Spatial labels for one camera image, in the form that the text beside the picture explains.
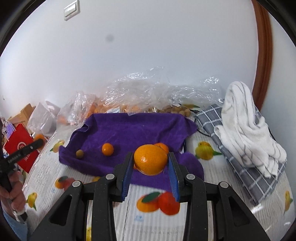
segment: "clear plastic wrap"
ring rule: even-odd
[[[97,99],[94,113],[163,112],[170,105],[195,104],[205,107],[221,104],[218,79],[208,78],[197,85],[170,85],[162,77],[162,67],[143,73],[128,74],[112,82]]]
[[[57,128],[63,125],[75,125],[80,128],[88,117],[95,98],[96,96],[93,94],[84,94],[83,91],[77,92],[57,115]]]

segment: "gray plaid towel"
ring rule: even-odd
[[[256,123],[258,123],[261,114],[256,109]],[[265,178],[256,167],[245,168],[233,157],[233,155],[222,145],[218,136],[214,133],[214,126],[222,125],[221,119],[222,107],[216,104],[209,106],[197,114],[197,120],[204,130],[210,135],[217,144],[220,151],[226,157],[238,180],[243,185],[243,189],[249,194],[250,200],[254,205],[259,204],[263,199],[272,193],[278,180],[275,177]],[[285,169],[285,163],[279,163],[278,178]]]

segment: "sleeve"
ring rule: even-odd
[[[3,210],[3,215],[8,222],[11,229],[15,232],[15,234],[19,237],[21,241],[27,241],[27,235],[28,235],[28,227],[25,223],[19,223],[14,218],[9,216],[9,214],[6,213],[5,210]]]

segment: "white wall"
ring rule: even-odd
[[[0,57],[0,110],[59,106],[76,90],[97,93],[121,75],[163,66],[171,83],[218,77],[253,86],[257,29],[250,0],[47,0],[21,25]]]
[[[287,152],[286,174],[296,197],[296,48],[272,17],[273,63],[261,110],[276,141]]]

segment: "person's thumb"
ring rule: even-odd
[[[0,196],[4,197],[4,198],[9,198],[9,193],[8,191],[0,186]]]

